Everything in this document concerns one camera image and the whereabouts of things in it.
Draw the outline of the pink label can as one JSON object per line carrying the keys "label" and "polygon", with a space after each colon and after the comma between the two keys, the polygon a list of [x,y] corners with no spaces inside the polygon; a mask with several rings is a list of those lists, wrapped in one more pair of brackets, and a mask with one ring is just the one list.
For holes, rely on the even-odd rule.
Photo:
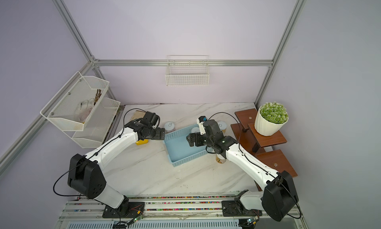
{"label": "pink label can", "polygon": [[165,129],[166,133],[171,133],[171,132],[175,131],[174,122],[166,122],[164,124],[164,129]]}

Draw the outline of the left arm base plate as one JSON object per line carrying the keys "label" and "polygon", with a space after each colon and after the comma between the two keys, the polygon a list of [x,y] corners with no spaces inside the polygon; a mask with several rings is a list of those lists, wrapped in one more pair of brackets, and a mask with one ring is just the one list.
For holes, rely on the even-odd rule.
{"label": "left arm base plate", "polygon": [[103,211],[102,218],[105,219],[119,219],[119,218],[137,218],[143,214],[145,207],[144,202],[127,202],[122,203],[120,207],[114,209],[106,206]]}

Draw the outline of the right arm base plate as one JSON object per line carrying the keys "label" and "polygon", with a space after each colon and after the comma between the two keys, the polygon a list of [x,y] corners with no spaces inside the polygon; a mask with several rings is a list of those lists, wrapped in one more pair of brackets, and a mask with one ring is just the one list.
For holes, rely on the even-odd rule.
{"label": "right arm base plate", "polygon": [[241,203],[235,201],[222,201],[222,213],[224,217],[238,217],[238,216],[262,216],[261,210],[248,210]]}

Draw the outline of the light blue plastic basket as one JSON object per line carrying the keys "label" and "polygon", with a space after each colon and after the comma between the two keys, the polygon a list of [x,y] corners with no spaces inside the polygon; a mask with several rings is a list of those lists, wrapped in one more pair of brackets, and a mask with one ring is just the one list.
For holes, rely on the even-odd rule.
{"label": "light blue plastic basket", "polygon": [[173,167],[180,166],[207,154],[203,146],[189,146],[186,137],[192,133],[193,128],[198,128],[198,125],[191,125],[165,135],[164,144],[167,149],[169,162]]}

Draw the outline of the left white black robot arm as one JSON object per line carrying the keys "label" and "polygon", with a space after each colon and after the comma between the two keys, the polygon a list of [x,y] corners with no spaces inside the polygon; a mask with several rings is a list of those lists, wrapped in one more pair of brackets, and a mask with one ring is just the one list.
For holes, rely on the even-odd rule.
{"label": "left white black robot arm", "polygon": [[159,127],[160,117],[147,111],[142,118],[124,124],[122,130],[106,143],[85,155],[70,159],[67,184],[70,188],[106,206],[127,210],[129,199],[110,186],[103,174],[106,166],[129,146],[140,140],[164,140],[165,130]]}

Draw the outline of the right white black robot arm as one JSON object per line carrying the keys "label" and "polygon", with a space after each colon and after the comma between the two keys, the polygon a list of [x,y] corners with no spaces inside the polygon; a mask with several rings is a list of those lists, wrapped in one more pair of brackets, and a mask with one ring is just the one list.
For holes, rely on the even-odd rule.
{"label": "right white black robot arm", "polygon": [[280,222],[298,205],[293,177],[287,172],[278,172],[262,163],[246,151],[231,136],[225,136],[217,122],[205,116],[197,119],[199,132],[190,133],[186,139],[193,147],[205,146],[213,149],[220,158],[226,159],[249,175],[262,189],[261,192],[242,191],[235,198],[240,211],[264,211],[273,220]]}

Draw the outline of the yellow label can front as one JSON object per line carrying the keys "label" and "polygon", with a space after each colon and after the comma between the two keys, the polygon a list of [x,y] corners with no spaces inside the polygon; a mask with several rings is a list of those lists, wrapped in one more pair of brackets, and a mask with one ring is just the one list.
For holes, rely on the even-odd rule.
{"label": "yellow label can front", "polygon": [[191,133],[199,133],[199,132],[200,132],[199,127],[193,127],[193,128],[191,129]]}

